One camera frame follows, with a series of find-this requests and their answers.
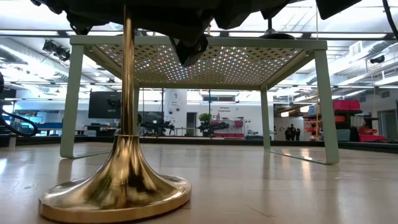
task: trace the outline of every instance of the laminate floor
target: laminate floor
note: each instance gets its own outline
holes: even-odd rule
[[[193,185],[191,201],[143,223],[397,223],[398,155],[340,150],[337,166],[264,152],[259,146],[142,144],[161,174]],[[81,143],[79,152],[111,149]],[[273,147],[322,159],[324,149]],[[48,188],[93,174],[107,154],[61,159],[59,145],[0,151],[0,223],[48,224],[38,216],[38,197]]]

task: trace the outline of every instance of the white metal table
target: white metal table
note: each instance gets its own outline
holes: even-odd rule
[[[221,37],[208,38],[208,41],[206,51],[196,64],[181,67],[168,37],[136,37],[134,77],[137,85],[134,95],[138,95],[139,88],[259,90],[262,128],[263,133],[266,133],[264,130],[269,130],[267,89],[315,59],[321,113],[325,118],[323,126],[326,160],[274,152],[271,150],[269,138],[263,138],[264,150],[322,164],[338,163],[326,41]],[[74,35],[71,36],[70,43],[72,56],[60,154],[62,157],[75,159],[90,156],[73,155],[83,54],[121,78],[123,37]],[[137,110],[138,97],[134,98],[134,104]]]

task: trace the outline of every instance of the gold flared base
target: gold flared base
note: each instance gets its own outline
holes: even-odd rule
[[[39,213],[64,223],[116,223],[148,218],[181,207],[192,186],[156,174],[138,136],[117,136],[106,163],[91,177],[58,185],[39,198]]]

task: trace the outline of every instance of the television screen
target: television screen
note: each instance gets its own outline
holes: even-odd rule
[[[96,91],[90,93],[88,118],[120,119],[121,93],[115,91]]]

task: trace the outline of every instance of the potted plant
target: potted plant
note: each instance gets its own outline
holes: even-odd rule
[[[212,116],[209,113],[203,113],[199,115],[200,131],[203,133],[203,137],[209,136],[209,127],[210,127],[211,118]]]

